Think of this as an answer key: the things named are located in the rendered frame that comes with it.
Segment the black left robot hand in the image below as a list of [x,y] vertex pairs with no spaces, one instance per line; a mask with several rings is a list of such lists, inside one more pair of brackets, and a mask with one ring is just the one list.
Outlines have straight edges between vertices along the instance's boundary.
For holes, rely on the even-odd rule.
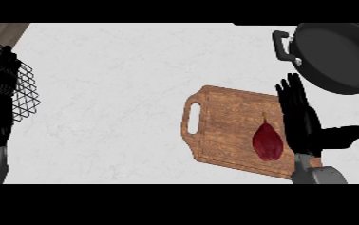
[[10,46],[0,47],[0,147],[7,145],[13,127],[13,92],[20,62]]

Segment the black pot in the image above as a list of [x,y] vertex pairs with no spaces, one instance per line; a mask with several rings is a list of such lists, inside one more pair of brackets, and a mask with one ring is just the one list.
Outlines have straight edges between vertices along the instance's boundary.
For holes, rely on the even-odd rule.
[[271,42],[277,60],[316,87],[359,94],[359,23],[301,23],[292,35],[274,30]]

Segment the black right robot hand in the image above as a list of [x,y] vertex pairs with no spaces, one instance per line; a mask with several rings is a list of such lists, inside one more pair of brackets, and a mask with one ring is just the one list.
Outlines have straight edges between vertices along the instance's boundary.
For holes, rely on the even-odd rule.
[[359,125],[322,128],[297,73],[274,85],[283,113],[286,143],[294,154],[320,157],[323,149],[347,149],[359,140]]

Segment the wooden cutting board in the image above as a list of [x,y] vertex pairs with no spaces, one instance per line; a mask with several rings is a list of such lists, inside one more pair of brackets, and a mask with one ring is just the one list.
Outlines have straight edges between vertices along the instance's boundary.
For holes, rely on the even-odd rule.
[[274,95],[205,85],[186,99],[180,135],[193,159],[227,168],[289,179],[294,153],[283,144],[277,160],[263,161],[252,136],[269,122],[285,140],[283,118]]

